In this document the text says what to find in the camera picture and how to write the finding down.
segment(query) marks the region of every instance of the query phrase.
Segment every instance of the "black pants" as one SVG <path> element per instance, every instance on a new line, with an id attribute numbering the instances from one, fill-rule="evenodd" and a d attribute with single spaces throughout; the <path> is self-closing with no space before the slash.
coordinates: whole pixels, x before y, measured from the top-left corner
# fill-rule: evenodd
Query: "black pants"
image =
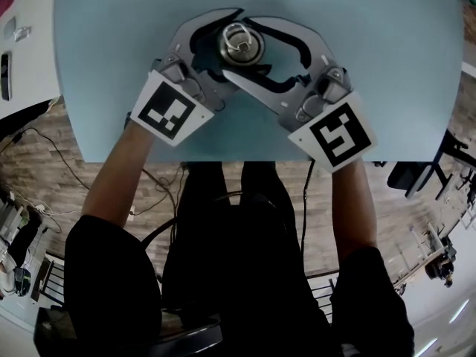
<path id="1" fill-rule="evenodd" d="M 8 254 L 13 258 L 17 267 L 22 267 L 25 262 L 27 250 L 35 239 L 40 225 L 41 222 L 38 219 L 30 219 L 30 221 L 20 229 L 8 248 Z"/>
<path id="2" fill-rule="evenodd" d="M 339 356 L 340 344 L 366 356 L 413 355 L 405 305 L 377 249 L 356 251 L 341 264 L 331 329 L 307 283 L 291 200 L 273 164 L 246 163 L 242 189 L 250 194 L 239 206 L 217 201 L 226 195 L 221 164 L 190 167 L 163 295 L 137 238 L 82 216 L 65 248 L 65 305 L 78 339 L 109 349 L 157 342 L 165 307 L 190 322 L 219 313 L 221 356 Z M 103 273 L 92 274 L 90 261 Z M 109 268 L 111 261 L 119 264 Z"/>

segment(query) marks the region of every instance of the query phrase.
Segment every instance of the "metal lid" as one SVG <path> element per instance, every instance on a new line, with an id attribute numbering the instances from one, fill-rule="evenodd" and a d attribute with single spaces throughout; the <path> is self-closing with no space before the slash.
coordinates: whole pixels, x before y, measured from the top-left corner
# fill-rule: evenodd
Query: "metal lid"
<path id="1" fill-rule="evenodd" d="M 232 65 L 254 65 L 261 60 L 264 50 L 261 35 L 241 22 L 230 24 L 222 32 L 220 53 Z"/>

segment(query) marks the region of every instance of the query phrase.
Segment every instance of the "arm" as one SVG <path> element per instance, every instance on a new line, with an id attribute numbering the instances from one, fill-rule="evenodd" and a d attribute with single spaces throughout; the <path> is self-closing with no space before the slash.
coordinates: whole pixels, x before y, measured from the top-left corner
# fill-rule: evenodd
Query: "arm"
<path id="1" fill-rule="evenodd" d="M 7 271 L 3 263 L 0 263 L 0 300 L 5 295 L 13 295 L 15 293 L 15 272 Z"/>
<path id="2" fill-rule="evenodd" d="M 137 123 L 128 124 L 94 180 L 83 215 L 124 227 L 153 140 L 154 135 Z"/>
<path id="3" fill-rule="evenodd" d="M 340 264 L 360 248 L 376 247 L 375 208 L 361 159 L 332 175 L 332 223 Z"/>
<path id="4" fill-rule="evenodd" d="M 411 357 L 414 331 L 377 250 L 376 214 L 362 160 L 332 175 L 332 220 L 339 277 L 332 328 L 363 356 Z"/>

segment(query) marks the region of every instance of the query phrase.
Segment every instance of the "leg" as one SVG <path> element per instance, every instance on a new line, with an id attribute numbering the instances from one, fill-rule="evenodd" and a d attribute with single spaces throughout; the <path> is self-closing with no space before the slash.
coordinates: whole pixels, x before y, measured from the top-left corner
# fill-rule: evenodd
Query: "leg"
<path id="1" fill-rule="evenodd" d="M 66 240 L 64 290 L 81 343 L 115 351 L 159 339 L 161 292 L 155 269 L 139 240 L 124 229 L 81 217 Z"/>
<path id="2" fill-rule="evenodd" d="M 178 205 L 179 219 L 185 219 L 190 213 L 199 211 L 204 206 L 213 205 L 216 210 L 221 210 L 230 205 L 229 199 L 213 201 L 227 194 L 222 163 L 188 163 L 187 168 L 189 176 Z"/>
<path id="3" fill-rule="evenodd" d="M 8 254 L 13 258 L 17 267 L 21 267 L 25 261 L 27 250 L 38 233 L 38 228 L 42 224 L 39 214 L 31 207 L 28 207 L 30 212 L 30 220 L 20 229 L 12 244 L 8 248 Z"/>
<path id="4" fill-rule="evenodd" d="M 216 226 L 230 207 L 221 163 L 189 163 L 190 172 L 178 206 L 176 241 L 170 246 L 163 276 L 164 307 L 181 310 L 182 320 L 217 312 L 214 295 Z"/>
<path id="5" fill-rule="evenodd" d="M 287 190 L 276 173 L 274 162 L 245 162 L 241 185 L 245 194 L 241 203 L 246 203 L 250 195 L 263 194 L 279 210 L 286 228 L 295 233 L 295 210 Z"/>

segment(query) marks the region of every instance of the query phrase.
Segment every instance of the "wooden floor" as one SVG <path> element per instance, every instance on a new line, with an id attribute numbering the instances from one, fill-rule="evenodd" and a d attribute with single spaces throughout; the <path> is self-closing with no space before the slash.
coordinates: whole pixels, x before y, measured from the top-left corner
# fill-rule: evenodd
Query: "wooden floor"
<path id="1" fill-rule="evenodd" d="M 91 185 L 101 164 L 83 162 L 64 103 L 58 103 L 50 112 L 29 126 L 34 126 L 54 140 L 74 172 L 86 185 Z M 449 128 L 460 140 L 469 143 L 469 152 L 476 155 L 476 81 L 466 75 L 463 75 L 461 79 L 460 93 Z M 1 142 L 0 147 L 3 147 L 8 141 Z M 440 190 L 440 183 L 436 176 L 433 176 L 421 193 L 412 200 L 407 200 L 403 191 L 387 187 L 387 177 L 393 166 L 393 163 L 389 163 L 384 168 L 378 168 L 373 164 L 367 164 L 367 174 L 378 216 L 379 247 L 387 262 L 390 275 L 395 278 L 401 270 L 398 263 L 393 264 L 393 261 L 397 260 L 399 256 L 396 244 L 408 253 L 410 259 L 412 258 L 411 249 L 414 248 L 414 238 L 409 227 L 414 226 L 417 231 L 423 232 L 426 229 L 426 223 L 431 222 L 435 228 L 444 228 L 443 232 L 448 231 L 466 206 L 466 192 L 455 190 L 455 185 L 460 184 L 460 179 L 457 178 L 445 197 L 436 202 L 434 197 Z M 445 157 L 442 166 L 447 174 L 453 172 L 459 176 L 461 167 L 452 159 Z M 146 169 L 154 176 L 163 176 L 170 181 L 173 180 L 178 167 L 178 164 L 146 165 Z M 286 162 L 277 165 L 277 171 L 295 207 L 299 236 L 303 219 L 302 192 L 308 168 L 308 162 Z M 223 170 L 229 190 L 240 189 L 241 169 L 241 163 L 224 164 Z M 3 184 L 9 184 L 35 205 L 40 204 L 40 200 L 46 202 L 57 213 L 79 210 L 86 197 L 86 189 L 79 186 L 61 161 L 58 152 L 48 141 L 39 137 L 32 130 L 26 132 L 17 145 L 8 147 L 0 155 L 0 173 L 0 181 Z M 179 173 L 172 184 L 174 194 L 177 194 L 179 190 L 180 175 Z M 154 183 L 143 174 L 134 201 L 136 213 L 153 205 L 163 195 L 155 189 Z M 308 196 L 306 272 L 313 274 L 338 267 L 332 235 L 332 192 L 329 173 L 315 170 L 309 185 Z M 173 207 L 170 200 L 165 199 L 152 210 L 136 216 L 132 222 L 128 222 L 126 229 L 137 238 L 142 239 L 160 224 L 170 219 L 172 215 Z M 62 233 L 47 232 L 41 238 L 38 255 L 44 248 L 48 248 L 54 253 L 63 254 L 68 232 L 79 217 L 79 213 L 55 216 Z M 56 224 L 51 219 L 45 218 L 45 223 L 55 231 L 57 230 Z M 169 234 L 162 234 L 148 249 L 148 254 L 157 271 L 163 269 L 168 247 Z"/>

